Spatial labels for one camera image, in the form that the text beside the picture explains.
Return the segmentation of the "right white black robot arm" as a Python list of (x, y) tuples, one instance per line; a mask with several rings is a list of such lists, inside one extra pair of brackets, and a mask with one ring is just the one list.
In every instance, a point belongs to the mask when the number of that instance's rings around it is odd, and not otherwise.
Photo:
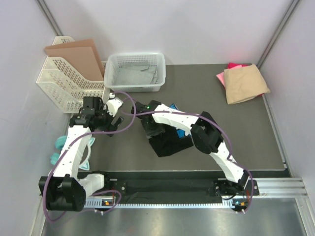
[(190, 114), (152, 100), (135, 103), (131, 114), (141, 120), (146, 137), (158, 157), (167, 157), (192, 146), (211, 156), (221, 167), (230, 190), (237, 195), (248, 188), (249, 173), (228, 151), (225, 138), (208, 112)]

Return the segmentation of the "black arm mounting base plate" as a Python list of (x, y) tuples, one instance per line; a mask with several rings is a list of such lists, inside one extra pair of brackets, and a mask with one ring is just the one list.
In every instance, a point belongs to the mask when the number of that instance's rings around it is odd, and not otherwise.
[(257, 182), (237, 189), (227, 180), (210, 178), (105, 178), (103, 190), (118, 190), (121, 204), (212, 204), (231, 197), (245, 198), (259, 195)]

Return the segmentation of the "black daisy print t-shirt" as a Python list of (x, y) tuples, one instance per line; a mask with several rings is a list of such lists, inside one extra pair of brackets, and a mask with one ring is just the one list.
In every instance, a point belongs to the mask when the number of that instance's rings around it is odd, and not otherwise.
[(158, 157), (171, 156), (193, 146), (190, 136), (179, 137), (175, 127), (166, 124), (163, 126), (164, 133), (148, 139)]

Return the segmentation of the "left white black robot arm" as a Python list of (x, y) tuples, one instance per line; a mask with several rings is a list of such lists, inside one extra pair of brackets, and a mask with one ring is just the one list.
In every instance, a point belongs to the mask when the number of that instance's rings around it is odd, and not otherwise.
[(112, 135), (123, 121), (119, 117), (112, 122), (122, 105), (118, 98), (104, 103), (100, 97), (84, 97), (83, 107), (69, 121), (66, 141), (51, 177), (41, 177), (38, 183), (47, 210), (81, 211), (94, 192), (106, 195), (111, 191), (112, 184), (103, 174), (79, 179), (78, 171), (92, 132), (100, 130)]

